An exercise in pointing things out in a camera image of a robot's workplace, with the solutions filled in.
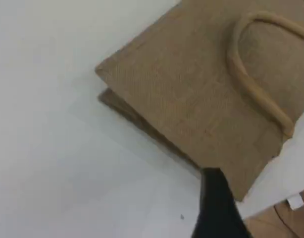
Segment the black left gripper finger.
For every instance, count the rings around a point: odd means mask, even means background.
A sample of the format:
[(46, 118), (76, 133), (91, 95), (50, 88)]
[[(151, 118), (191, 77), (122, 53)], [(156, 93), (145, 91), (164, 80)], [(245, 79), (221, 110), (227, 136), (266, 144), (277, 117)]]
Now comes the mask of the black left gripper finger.
[(201, 169), (200, 209), (193, 238), (251, 238), (227, 179), (219, 168)]

